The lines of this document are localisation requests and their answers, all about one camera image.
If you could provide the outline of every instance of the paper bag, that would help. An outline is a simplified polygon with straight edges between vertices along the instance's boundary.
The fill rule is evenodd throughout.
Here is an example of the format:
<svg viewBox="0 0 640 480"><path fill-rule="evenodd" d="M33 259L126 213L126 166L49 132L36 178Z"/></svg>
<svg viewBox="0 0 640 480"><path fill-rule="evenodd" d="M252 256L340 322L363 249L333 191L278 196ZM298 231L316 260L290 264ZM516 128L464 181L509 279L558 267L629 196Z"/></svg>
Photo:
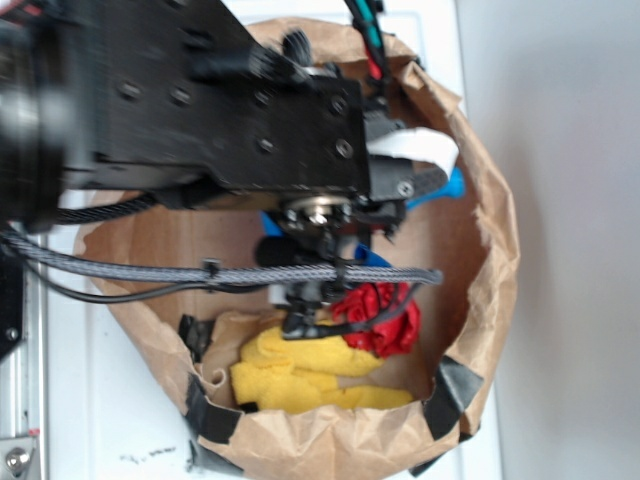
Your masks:
<svg viewBox="0 0 640 480"><path fill-rule="evenodd" d="M305 31L318 64L336 62L346 75L364 79L362 40L351 27L284 19L250 30L263 44L277 47L293 28ZM451 135L460 147L458 166L467 183L464 198L440 199L412 211L394 245L383 238L374 242L374 250L396 266L438 268L445 274L441 286L423 288L417 297L423 313L419 345L366 379L409 389L418 400L393 410L325 406L301 415L245 414L234 403L228 368L238 361L240 345L281 320L264 293L189 292L112 306L151 373L191 425L200 460L211 468L273 480L382 479L404 469L417 476L478 431L516 297L519 246L513 199L460 112L460 99L430 79L398 39L385 41L395 79L390 86L393 116ZM120 197L103 192L97 201ZM83 228L77 250L85 258L139 265L197 267L203 258L214 257L233 268L253 266L253 248L262 235L256 212L157 207ZM106 294L148 287L95 282ZM177 333L184 314L217 319L212 346L195 365Z"/></svg>

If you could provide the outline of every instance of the red fabric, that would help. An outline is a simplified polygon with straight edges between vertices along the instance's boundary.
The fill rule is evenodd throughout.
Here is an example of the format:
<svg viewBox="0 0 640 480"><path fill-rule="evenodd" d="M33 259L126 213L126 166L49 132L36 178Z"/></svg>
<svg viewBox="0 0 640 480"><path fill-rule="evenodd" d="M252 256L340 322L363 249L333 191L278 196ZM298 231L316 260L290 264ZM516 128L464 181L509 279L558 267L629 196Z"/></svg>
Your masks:
<svg viewBox="0 0 640 480"><path fill-rule="evenodd" d="M393 298L394 286L391 283L377 283L382 300L382 308L389 305ZM390 308L405 298L409 291L406 283L398 285L398 299ZM351 291L347 297L331 307L333 318L340 321L342 315L349 323L362 322L375 317L380 311L378 295L373 285L365 284ZM387 358L390 355L409 353L418 339L420 332L420 309L415 301L411 301L407 309L396 318L373 327L370 332L352 333L344 339L352 348L374 351L378 356Z"/></svg>

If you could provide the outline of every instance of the white tag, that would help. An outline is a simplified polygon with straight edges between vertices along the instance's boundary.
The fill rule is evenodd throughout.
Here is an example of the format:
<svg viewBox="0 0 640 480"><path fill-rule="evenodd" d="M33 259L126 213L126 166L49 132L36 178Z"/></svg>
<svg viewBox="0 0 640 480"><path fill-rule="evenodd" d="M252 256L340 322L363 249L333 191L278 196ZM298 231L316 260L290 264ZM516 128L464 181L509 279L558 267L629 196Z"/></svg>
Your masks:
<svg viewBox="0 0 640 480"><path fill-rule="evenodd" d="M429 128L412 128L377 138L367 143L369 153L416 162L433 163L445 171L448 178L460 153L451 137Z"/></svg>

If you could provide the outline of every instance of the blue plastic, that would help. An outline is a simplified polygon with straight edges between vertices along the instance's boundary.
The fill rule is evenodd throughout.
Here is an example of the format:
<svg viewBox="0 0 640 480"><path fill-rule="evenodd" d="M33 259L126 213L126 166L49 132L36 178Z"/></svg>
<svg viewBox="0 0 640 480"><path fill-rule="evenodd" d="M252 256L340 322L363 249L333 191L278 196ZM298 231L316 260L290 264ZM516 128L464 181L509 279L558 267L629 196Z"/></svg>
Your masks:
<svg viewBox="0 0 640 480"><path fill-rule="evenodd" d="M264 233L267 237L284 237L284 233L280 227L271 220L271 217L267 215L265 212L260 212L260 217L262 218L262 228L264 228Z"/></svg>
<svg viewBox="0 0 640 480"><path fill-rule="evenodd" d="M354 257L356 260L364 260L365 267L391 267L389 262L363 244L356 247Z"/></svg>
<svg viewBox="0 0 640 480"><path fill-rule="evenodd" d="M462 175L462 171L456 167L451 172L451 179L449 183L447 183L440 190L436 190L429 195L424 195L422 197L418 197L415 200L411 200L407 202L407 210L411 211L416 207L419 207L423 203L430 202L431 200L436 200L438 198L443 197L451 197L451 198L461 198L464 197L467 188L464 184L464 175Z"/></svg>

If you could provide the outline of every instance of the red wire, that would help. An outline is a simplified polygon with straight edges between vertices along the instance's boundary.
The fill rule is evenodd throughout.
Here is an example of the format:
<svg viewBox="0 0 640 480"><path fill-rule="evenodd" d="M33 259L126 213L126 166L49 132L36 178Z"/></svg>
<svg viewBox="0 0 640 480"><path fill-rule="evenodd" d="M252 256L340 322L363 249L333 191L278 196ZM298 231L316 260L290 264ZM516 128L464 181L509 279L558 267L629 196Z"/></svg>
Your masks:
<svg viewBox="0 0 640 480"><path fill-rule="evenodd" d="M376 80L381 80L383 77L382 69L373 59L373 55L371 55L371 51L369 47L365 46L365 50L367 51L367 62L369 63L369 74Z"/></svg>

